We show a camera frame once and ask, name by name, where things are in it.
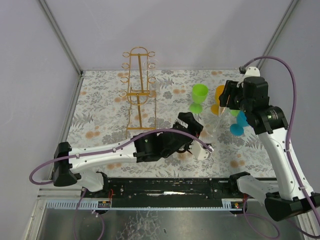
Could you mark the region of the orange plastic wine glass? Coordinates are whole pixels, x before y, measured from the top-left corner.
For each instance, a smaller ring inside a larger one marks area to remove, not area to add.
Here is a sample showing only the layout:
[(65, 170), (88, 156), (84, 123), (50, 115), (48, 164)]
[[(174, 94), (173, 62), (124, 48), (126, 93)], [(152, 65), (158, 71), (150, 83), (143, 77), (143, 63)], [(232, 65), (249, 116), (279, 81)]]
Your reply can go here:
[(220, 95), (223, 93), (225, 86), (224, 85), (219, 85), (215, 89), (215, 94), (214, 94), (214, 99), (215, 99), (215, 104), (213, 104), (210, 108), (211, 112), (216, 115), (220, 116), (223, 112), (222, 108), (220, 107)]

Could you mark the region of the green plastic wine glass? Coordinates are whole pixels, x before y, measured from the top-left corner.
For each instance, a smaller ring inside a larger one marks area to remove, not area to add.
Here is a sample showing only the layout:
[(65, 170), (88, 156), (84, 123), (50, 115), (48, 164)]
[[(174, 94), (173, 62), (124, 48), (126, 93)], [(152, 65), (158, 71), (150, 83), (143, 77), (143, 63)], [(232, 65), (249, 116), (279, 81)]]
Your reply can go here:
[(239, 113), (240, 113), (240, 110), (233, 110), (233, 109), (230, 110), (230, 114), (234, 117), (237, 117)]
[(193, 114), (200, 114), (203, 111), (202, 103), (206, 100), (209, 89), (204, 84), (195, 84), (192, 87), (191, 98), (192, 104), (189, 106), (189, 110)]

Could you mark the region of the blue plastic wine glass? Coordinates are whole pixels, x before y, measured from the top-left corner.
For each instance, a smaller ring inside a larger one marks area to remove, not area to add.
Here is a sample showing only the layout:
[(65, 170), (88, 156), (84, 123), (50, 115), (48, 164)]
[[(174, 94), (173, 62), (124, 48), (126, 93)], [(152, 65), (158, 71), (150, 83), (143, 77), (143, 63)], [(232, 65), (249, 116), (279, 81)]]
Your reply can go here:
[(230, 125), (229, 130), (231, 134), (236, 137), (244, 134), (244, 128), (248, 127), (247, 117), (243, 111), (240, 111), (237, 117), (235, 117), (236, 123)]

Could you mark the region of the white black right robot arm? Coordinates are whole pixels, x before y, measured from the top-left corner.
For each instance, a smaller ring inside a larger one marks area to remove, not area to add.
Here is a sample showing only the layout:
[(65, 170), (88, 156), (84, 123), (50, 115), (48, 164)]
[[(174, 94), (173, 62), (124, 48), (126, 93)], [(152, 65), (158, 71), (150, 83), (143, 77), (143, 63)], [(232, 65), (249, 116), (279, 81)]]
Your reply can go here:
[(248, 172), (241, 172), (229, 177), (231, 189), (263, 203), (269, 216), (278, 222), (318, 208), (320, 195), (304, 176), (287, 139), (289, 125), (284, 112), (271, 106), (269, 99), (265, 79), (249, 76), (242, 83), (227, 80), (219, 105), (244, 112), (247, 123), (267, 151), (278, 184), (275, 188)]

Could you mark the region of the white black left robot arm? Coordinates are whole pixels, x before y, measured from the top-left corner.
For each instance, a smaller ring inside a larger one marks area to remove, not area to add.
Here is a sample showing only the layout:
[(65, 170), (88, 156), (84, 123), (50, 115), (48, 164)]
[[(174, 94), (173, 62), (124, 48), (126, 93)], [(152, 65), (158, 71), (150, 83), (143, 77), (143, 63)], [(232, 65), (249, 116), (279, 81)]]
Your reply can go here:
[(73, 148), (67, 141), (61, 142), (54, 153), (53, 185), (80, 184), (90, 192), (102, 191), (106, 189), (107, 176), (92, 168), (114, 163), (157, 162), (178, 151), (188, 151), (203, 128), (191, 112), (180, 112), (172, 128), (163, 132), (151, 130), (117, 143), (89, 148)]

